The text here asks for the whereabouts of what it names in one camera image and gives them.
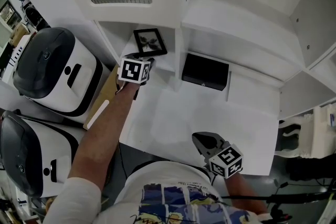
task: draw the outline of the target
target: white fabric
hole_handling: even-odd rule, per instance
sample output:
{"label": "white fabric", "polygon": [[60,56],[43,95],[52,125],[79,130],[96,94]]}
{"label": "white fabric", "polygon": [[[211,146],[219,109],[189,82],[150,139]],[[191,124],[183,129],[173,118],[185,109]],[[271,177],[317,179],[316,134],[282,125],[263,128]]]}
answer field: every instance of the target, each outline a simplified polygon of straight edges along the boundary
{"label": "white fabric", "polygon": [[99,214],[100,196],[95,184],[70,178],[44,224],[260,223],[254,213],[219,203],[222,200],[204,173],[175,162],[156,162],[136,171],[115,204]]}

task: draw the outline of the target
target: white tabletop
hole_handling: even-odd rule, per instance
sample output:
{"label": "white tabletop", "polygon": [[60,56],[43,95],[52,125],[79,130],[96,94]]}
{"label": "white tabletop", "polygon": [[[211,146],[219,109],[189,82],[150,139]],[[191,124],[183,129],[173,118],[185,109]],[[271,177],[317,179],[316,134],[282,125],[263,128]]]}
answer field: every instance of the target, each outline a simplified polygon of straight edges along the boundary
{"label": "white tabletop", "polygon": [[184,81],[178,92],[142,86],[120,142],[160,157],[204,166],[192,134],[214,132],[242,151],[243,174],[269,175],[278,133],[276,116],[226,100],[227,90]]}

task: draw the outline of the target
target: picture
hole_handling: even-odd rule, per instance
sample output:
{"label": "picture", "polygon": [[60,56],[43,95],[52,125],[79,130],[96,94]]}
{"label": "picture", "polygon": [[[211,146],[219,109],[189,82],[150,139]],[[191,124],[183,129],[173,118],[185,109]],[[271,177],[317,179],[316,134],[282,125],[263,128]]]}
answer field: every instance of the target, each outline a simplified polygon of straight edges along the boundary
{"label": "picture", "polygon": [[134,36],[141,57],[167,54],[167,50],[158,29],[135,30]]}

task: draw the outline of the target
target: person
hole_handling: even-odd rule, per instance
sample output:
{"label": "person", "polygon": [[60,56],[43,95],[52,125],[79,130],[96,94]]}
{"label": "person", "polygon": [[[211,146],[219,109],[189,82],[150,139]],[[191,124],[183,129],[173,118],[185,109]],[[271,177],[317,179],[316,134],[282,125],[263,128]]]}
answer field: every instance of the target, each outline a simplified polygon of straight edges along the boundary
{"label": "person", "polygon": [[[44,224],[237,224],[271,219],[264,202],[232,200],[234,207],[226,205],[201,169],[169,161],[135,171],[114,205],[100,212],[108,165],[138,88],[138,84],[128,83],[85,134]],[[226,179],[226,187],[230,195],[256,196],[239,173]]]}

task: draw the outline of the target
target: cardboard box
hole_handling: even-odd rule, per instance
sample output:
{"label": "cardboard box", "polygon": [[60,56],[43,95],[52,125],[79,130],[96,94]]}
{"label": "cardboard box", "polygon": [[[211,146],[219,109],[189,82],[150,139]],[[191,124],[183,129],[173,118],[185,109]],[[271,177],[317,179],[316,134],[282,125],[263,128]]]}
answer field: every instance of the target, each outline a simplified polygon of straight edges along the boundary
{"label": "cardboard box", "polygon": [[88,118],[86,119],[83,128],[88,130],[95,122],[97,117],[101,114],[101,112],[106,108],[106,106],[110,103],[113,97],[116,94],[117,87],[115,85],[118,65],[114,67],[111,74],[107,78],[104,86],[101,88],[100,93],[93,103],[93,106],[89,112]]}
{"label": "cardboard box", "polygon": [[15,27],[14,31],[10,35],[9,43],[16,47],[19,44],[21,38],[25,35],[29,35],[29,31],[24,24],[20,23]]}

